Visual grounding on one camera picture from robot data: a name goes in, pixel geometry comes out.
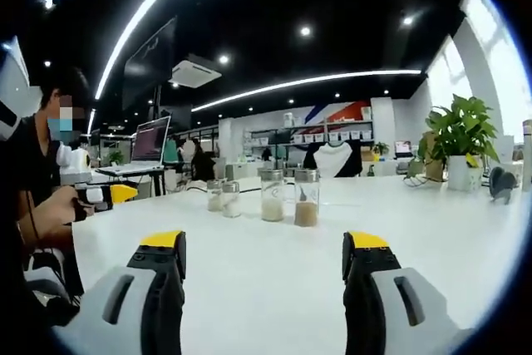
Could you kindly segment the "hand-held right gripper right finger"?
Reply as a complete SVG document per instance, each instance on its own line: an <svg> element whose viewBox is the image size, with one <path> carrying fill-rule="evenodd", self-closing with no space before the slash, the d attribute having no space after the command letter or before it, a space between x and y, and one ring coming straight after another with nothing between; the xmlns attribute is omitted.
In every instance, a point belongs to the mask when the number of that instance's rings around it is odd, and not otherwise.
<svg viewBox="0 0 532 355"><path fill-rule="evenodd" d="M451 319L446 297L403 268L376 235L343 235L342 280L346 354L452 354L473 334Z"/></svg>

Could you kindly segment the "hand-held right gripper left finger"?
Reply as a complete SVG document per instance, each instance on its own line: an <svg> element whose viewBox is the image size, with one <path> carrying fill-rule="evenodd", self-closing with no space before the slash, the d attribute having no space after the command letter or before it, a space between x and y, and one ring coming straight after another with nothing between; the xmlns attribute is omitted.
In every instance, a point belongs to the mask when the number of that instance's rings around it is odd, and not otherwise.
<svg viewBox="0 0 532 355"><path fill-rule="evenodd" d="M185 274L184 231L146 237L84 293L57 336L73 354L181 354Z"/></svg>

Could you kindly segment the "person's left hand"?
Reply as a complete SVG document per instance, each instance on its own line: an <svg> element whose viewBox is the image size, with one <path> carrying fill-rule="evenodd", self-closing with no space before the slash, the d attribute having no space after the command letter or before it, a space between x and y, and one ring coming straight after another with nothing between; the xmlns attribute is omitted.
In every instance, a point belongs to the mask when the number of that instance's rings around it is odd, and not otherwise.
<svg viewBox="0 0 532 355"><path fill-rule="evenodd" d="M51 229L59 225L82 221L92 211L92 206L79 199L75 188L62 186L36 207L37 227L39 229Z"/></svg>

